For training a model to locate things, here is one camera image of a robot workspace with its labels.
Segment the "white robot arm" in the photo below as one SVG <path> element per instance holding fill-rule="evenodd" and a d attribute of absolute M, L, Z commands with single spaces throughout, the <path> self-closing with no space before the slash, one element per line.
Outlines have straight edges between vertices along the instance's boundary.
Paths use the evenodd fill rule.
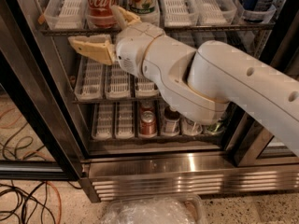
<path fill-rule="evenodd" d="M 107 35 L 76 35 L 68 38 L 71 47 L 152 81 L 172 108 L 194 122 L 216 123 L 233 102 L 299 156 L 297 80 L 226 43 L 211 40 L 195 49 L 122 7 L 112 13 L 121 28 L 115 42 Z"/>

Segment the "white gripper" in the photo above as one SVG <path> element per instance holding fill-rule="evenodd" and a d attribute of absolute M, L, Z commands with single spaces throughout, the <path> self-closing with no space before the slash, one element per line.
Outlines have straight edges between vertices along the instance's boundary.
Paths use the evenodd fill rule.
<path fill-rule="evenodd" d="M 120 6 L 111 7 L 112 14 L 122 31 L 117 35 L 116 52 L 110 35 L 69 36 L 71 47 L 80 55 L 96 62 L 112 65 L 118 63 L 122 70 L 143 77 L 142 64 L 151 43 L 164 34 L 164 30 Z"/>

